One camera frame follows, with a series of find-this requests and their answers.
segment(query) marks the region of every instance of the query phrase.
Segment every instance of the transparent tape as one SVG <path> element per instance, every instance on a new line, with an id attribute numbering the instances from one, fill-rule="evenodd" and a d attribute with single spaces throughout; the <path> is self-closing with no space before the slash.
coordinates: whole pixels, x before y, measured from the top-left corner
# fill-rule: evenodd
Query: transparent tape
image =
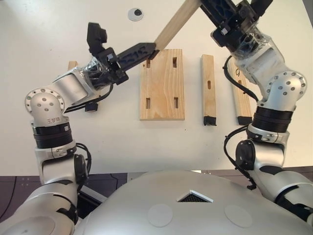
<path id="1" fill-rule="evenodd" d="M 109 69 L 95 57 L 92 57 L 90 62 L 80 69 L 79 73 L 97 91 L 112 83 L 110 81 Z"/>
<path id="2" fill-rule="evenodd" d="M 256 26 L 253 26 L 246 36 L 241 38 L 241 41 L 238 49 L 232 53 L 232 56 L 237 60 L 244 60 L 253 56 L 264 48 L 271 41 L 271 38 L 261 33 Z"/>

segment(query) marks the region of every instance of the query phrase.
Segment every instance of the black cable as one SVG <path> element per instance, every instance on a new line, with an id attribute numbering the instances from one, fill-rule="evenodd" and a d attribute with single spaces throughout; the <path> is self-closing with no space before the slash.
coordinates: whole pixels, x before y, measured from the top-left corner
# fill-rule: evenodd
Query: black cable
<path id="1" fill-rule="evenodd" d="M 96 99 L 92 99 L 92 100 L 86 101 L 86 102 L 78 104 L 78 105 L 73 105 L 73 106 L 67 108 L 64 113 L 66 114 L 66 113 L 69 113 L 69 112 L 80 110 L 80 109 L 85 108 L 86 105 L 88 105 L 88 104 L 97 103 L 97 102 L 107 98 L 111 94 L 112 90 L 113 90 L 113 84 L 110 85 L 109 91 L 106 94 L 104 94 L 103 96 L 98 97 Z"/>
<path id="2" fill-rule="evenodd" d="M 116 180 L 116 184 L 115 184 L 115 190 L 117 190 L 117 185 L 118 185 L 118 179 L 116 177 L 114 177 L 112 174 L 110 174 L 110 176 Z"/>
<path id="3" fill-rule="evenodd" d="M 247 186 L 247 188 L 249 190 L 254 190 L 256 189 L 256 183 L 254 182 L 254 180 L 252 179 L 252 177 L 250 176 L 250 174 L 245 171 L 244 169 L 240 168 L 237 164 L 236 161 L 234 159 L 231 158 L 231 156 L 228 154 L 227 151 L 227 143 L 230 140 L 230 138 L 232 138 L 234 135 L 245 131 L 248 128 L 248 125 L 242 126 L 234 131 L 232 131 L 231 133 L 229 133 L 227 136 L 225 136 L 225 140 L 224 140 L 224 153 L 226 154 L 226 156 L 228 157 L 228 159 L 230 160 L 230 162 L 235 166 L 235 170 L 239 170 L 240 173 L 242 173 L 246 178 L 248 178 L 248 180 L 251 182 L 251 185 Z"/>
<path id="4" fill-rule="evenodd" d="M 81 148 L 81 149 L 83 149 L 83 150 L 85 150 L 85 151 L 87 152 L 87 158 L 86 158 L 86 160 L 87 160 L 87 166 L 86 166 L 86 168 L 87 168 L 87 173 L 88 173 L 88 175 L 89 175 L 90 169 L 91 169 L 91 154 L 90 154 L 88 148 L 86 147 L 86 145 L 84 145 L 84 144 L 82 144 L 82 143 L 76 143 L 76 146 L 77 146 L 78 148 Z M 83 186 L 84 186 L 84 183 L 80 184 L 80 185 L 78 186 L 78 188 L 77 188 L 77 191 L 79 192 L 79 191 L 82 189 Z"/>
<path id="5" fill-rule="evenodd" d="M 76 143 L 76 146 L 87 152 L 87 173 L 89 175 L 90 169 L 91 169 L 91 154 L 90 154 L 88 148 L 86 147 L 86 145 L 84 145 L 82 143 Z"/>
<path id="6" fill-rule="evenodd" d="M 239 84 L 237 81 L 235 81 L 231 75 L 229 74 L 228 72 L 228 68 L 227 68 L 227 64 L 230 60 L 232 56 L 229 56 L 227 58 L 227 60 L 225 61 L 225 64 L 224 64 L 224 67 L 223 67 L 223 70 L 224 70 L 224 74 L 225 74 L 225 77 L 227 78 L 228 81 L 230 81 L 233 85 L 235 85 L 236 87 L 238 87 L 240 90 L 242 90 L 244 93 L 246 93 L 248 96 L 252 97 L 253 99 L 255 99 L 256 102 L 259 101 L 258 97 L 255 95 L 255 93 L 253 93 L 251 90 L 249 90 L 247 87 Z"/>
<path id="7" fill-rule="evenodd" d="M 6 206 L 4 212 L 3 212 L 2 215 L 0 216 L 0 221 L 1 221 L 2 217 L 4 216 L 4 214 L 6 213 L 6 211 L 9 209 L 9 207 L 10 207 L 10 205 L 11 205 L 12 198 L 13 198 L 14 191 L 15 191 L 15 186 L 16 186 L 16 179 L 17 179 L 17 176 L 15 176 L 15 179 L 14 179 L 14 185 L 13 185 L 13 189 L 12 189 L 12 193 L 11 193 L 11 198 L 10 198 L 9 203 L 8 203 L 8 205 Z"/>

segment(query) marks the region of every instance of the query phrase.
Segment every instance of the table surface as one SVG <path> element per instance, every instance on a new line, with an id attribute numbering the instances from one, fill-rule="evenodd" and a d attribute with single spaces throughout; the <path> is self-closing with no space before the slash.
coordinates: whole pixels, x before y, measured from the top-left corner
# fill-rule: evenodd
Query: table surface
<path id="1" fill-rule="evenodd" d="M 138 42 L 153 42 L 182 2 L 0 1 L 0 175 L 38 174 L 31 116 L 24 108 L 24 98 L 29 90 L 48 85 L 64 73 L 69 60 L 80 65 L 89 61 L 88 22 L 100 23 L 108 33 L 106 47 L 120 53 Z M 139 22 L 127 18 L 133 7 L 144 12 Z M 199 9 L 167 47 L 183 50 L 185 121 L 139 120 L 139 67 L 128 71 L 129 81 L 115 86 L 98 112 L 68 115 L 73 137 L 92 153 L 92 173 L 233 168 L 223 152 L 224 136 L 238 128 L 231 84 L 222 71 L 229 52 L 210 38 L 214 29 Z M 309 82 L 289 127 L 285 166 L 313 165 L 313 30 L 303 2 L 273 1 L 259 29 L 273 38 L 287 65 Z M 216 127 L 203 126 L 202 54 L 213 55 L 215 60 Z M 257 91 L 254 85 L 249 87 Z M 255 102 L 250 103 L 254 111 Z M 242 133 L 230 141 L 232 155 L 237 143 L 245 138 Z"/>

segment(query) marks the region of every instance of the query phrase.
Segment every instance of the wooden board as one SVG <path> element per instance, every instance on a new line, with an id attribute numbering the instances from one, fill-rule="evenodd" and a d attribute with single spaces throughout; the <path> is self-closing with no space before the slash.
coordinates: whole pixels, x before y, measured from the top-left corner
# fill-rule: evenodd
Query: wooden board
<path id="1" fill-rule="evenodd" d="M 155 40 L 156 50 L 164 50 L 200 6 L 201 0 L 186 0 Z"/>
<path id="2" fill-rule="evenodd" d="M 69 61 L 67 70 L 71 70 L 71 69 L 75 68 L 77 65 L 78 65 L 77 61 Z"/>
<path id="3" fill-rule="evenodd" d="M 203 123 L 216 126 L 214 58 L 212 55 L 202 55 L 202 95 Z"/>
<path id="4" fill-rule="evenodd" d="M 229 74 L 235 81 L 246 87 L 246 77 L 241 73 L 238 67 L 234 63 L 234 58 L 231 58 L 228 62 Z M 239 125 L 247 125 L 252 122 L 251 107 L 249 102 L 249 96 L 244 94 L 242 90 L 232 85 L 233 95 L 236 106 L 236 117 Z"/>
<path id="5" fill-rule="evenodd" d="M 141 64 L 140 120 L 185 120 L 181 49 Z"/>

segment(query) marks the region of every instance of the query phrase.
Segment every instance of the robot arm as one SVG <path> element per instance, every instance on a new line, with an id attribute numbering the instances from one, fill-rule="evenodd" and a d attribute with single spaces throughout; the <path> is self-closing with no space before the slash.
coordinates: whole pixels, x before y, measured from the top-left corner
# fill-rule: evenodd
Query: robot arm
<path id="1" fill-rule="evenodd" d="M 113 84 L 128 79 L 126 70 L 147 59 L 155 49 L 154 43 L 141 43 L 116 55 L 112 48 L 102 47 L 106 40 L 105 30 L 89 23 L 87 42 L 92 60 L 27 94 L 25 107 L 33 117 L 35 154 L 43 186 L 1 223 L 1 234 L 73 234 L 78 220 L 77 193 L 88 178 L 90 160 L 86 166 L 84 156 L 75 153 L 78 145 L 64 113 L 102 100 L 107 95 L 95 97 L 97 90 L 110 85 L 111 92 Z"/>
<path id="2" fill-rule="evenodd" d="M 284 58 L 256 23 L 272 0 L 246 0 L 237 6 L 231 0 L 201 0 L 201 9 L 215 24 L 213 39 L 226 46 L 246 78 L 257 84 L 258 102 L 248 140 L 238 144 L 236 164 L 248 172 L 269 200 L 312 223 L 312 182 L 284 171 L 288 124 L 296 101 L 306 90 L 305 78 L 285 65 Z M 77 190 L 88 177 L 85 158 L 75 154 L 68 117 L 88 102 L 97 102 L 96 90 L 128 79 L 125 71 L 157 54 L 154 43 L 141 43 L 116 55 L 104 49 L 105 30 L 90 23 L 87 41 L 94 56 L 83 68 L 59 76 L 50 86 L 32 90 L 25 100 L 33 116 L 42 187 L 34 191 L 15 214 L 0 225 L 5 234 L 71 235 L 77 222 Z"/>
<path id="3" fill-rule="evenodd" d="M 306 91 L 304 76 L 289 69 L 272 39 L 256 27 L 272 0 L 246 0 L 237 6 L 231 0 L 202 0 L 202 10 L 217 29 L 212 38 L 227 47 L 246 78 L 258 85 L 257 102 L 248 140 L 236 149 L 236 164 L 249 173 L 261 193 L 313 225 L 313 183 L 283 166 L 288 125 L 296 102 Z"/>

